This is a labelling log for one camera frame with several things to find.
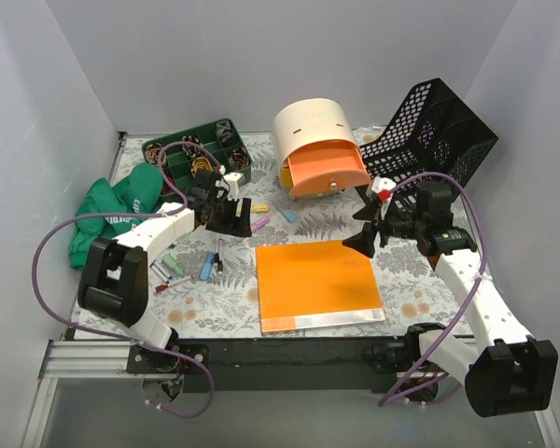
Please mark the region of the yellow highlighter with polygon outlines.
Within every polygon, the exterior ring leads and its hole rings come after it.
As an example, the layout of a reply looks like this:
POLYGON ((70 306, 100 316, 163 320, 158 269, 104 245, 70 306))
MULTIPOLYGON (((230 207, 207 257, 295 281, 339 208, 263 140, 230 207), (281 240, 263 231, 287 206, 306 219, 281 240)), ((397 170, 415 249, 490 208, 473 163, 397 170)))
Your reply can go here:
POLYGON ((257 214, 262 214, 262 213, 268 213, 270 210, 270 207, 268 204, 262 203, 262 204, 253 204, 251 206, 251 212, 252 213, 257 213, 257 214))

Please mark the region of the blue highlighter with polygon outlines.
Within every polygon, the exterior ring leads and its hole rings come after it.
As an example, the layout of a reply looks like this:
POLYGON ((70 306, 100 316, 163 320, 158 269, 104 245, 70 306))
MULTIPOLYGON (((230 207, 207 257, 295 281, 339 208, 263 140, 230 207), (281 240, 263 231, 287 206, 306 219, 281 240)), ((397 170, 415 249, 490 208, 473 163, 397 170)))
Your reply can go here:
POLYGON ((297 220, 296 215, 292 211, 286 209, 278 201, 270 200, 270 203, 278 210, 287 222, 294 223, 297 220))

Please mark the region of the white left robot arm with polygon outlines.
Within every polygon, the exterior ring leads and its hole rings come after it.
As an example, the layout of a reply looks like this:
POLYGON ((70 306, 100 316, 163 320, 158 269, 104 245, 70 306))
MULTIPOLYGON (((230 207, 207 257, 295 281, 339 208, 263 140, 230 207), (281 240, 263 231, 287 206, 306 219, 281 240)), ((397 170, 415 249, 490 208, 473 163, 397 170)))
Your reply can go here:
POLYGON ((164 203, 156 216, 112 240, 99 238, 89 249, 78 287, 80 308, 109 320, 142 343, 151 345, 147 361, 161 373, 173 371, 180 360, 170 344, 173 330, 148 305, 148 268, 179 238, 201 226, 220 234, 246 238, 251 200, 239 198, 245 176, 197 171, 189 189, 188 206, 164 203))

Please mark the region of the green highlighter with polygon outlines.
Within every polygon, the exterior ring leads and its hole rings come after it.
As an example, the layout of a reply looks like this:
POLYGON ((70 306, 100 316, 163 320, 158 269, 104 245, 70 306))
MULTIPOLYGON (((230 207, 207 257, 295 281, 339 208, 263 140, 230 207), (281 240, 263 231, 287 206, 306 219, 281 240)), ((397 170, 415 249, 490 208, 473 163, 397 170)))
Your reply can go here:
POLYGON ((161 258, 162 264, 176 276, 182 277, 186 274, 185 268, 171 255, 166 254, 161 258))

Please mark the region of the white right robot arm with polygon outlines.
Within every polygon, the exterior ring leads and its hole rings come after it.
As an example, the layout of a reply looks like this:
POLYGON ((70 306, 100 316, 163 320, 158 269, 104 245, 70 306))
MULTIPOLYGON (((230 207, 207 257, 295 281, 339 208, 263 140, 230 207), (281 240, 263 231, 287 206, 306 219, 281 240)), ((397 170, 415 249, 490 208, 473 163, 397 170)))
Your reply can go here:
POLYGON ((362 231, 343 245, 372 258, 389 238, 413 240, 419 253, 453 294, 459 309, 448 326, 416 324, 407 329, 403 357, 408 375, 434 365, 463 387, 480 417, 543 411, 550 405, 558 353, 513 315, 486 272, 483 246, 454 224, 448 177, 421 181, 406 206, 400 186, 376 176, 365 206, 354 217, 362 231))

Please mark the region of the orange drawer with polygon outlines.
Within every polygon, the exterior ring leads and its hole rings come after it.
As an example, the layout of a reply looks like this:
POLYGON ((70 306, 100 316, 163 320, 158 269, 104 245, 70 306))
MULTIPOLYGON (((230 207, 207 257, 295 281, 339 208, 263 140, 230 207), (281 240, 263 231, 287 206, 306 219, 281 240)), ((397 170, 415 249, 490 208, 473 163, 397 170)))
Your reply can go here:
POLYGON ((290 197, 332 193, 368 185, 368 174, 359 146, 346 140, 305 145, 287 157, 290 197))

